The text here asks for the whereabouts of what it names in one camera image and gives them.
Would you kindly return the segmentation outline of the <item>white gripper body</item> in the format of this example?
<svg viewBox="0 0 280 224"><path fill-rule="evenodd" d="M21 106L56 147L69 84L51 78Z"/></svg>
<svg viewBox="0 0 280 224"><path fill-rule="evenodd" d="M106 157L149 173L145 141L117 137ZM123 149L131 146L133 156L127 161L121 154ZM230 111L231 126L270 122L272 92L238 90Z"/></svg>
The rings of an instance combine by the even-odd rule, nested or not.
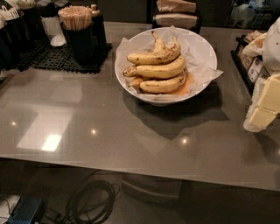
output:
<svg viewBox="0 0 280 224"><path fill-rule="evenodd" d="M280 17L267 31L263 42L262 61L269 69L280 70Z"/></svg>

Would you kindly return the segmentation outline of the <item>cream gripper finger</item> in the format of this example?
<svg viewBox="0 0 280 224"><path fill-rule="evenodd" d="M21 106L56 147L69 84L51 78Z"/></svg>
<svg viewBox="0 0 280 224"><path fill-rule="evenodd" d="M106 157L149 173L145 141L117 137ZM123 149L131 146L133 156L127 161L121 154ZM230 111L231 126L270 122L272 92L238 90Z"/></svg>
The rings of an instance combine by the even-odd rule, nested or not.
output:
<svg viewBox="0 0 280 224"><path fill-rule="evenodd" d="M246 39L249 40L249 43L244 47L242 50L242 53L244 55L250 56L250 57L256 57L258 55L263 54L263 43L267 36L267 33L255 33L252 32L249 35L246 36Z"/></svg>
<svg viewBox="0 0 280 224"><path fill-rule="evenodd" d="M252 104L246 114L243 128L251 132L265 130L280 113L280 74L267 79L259 77L255 83Z"/></svg>

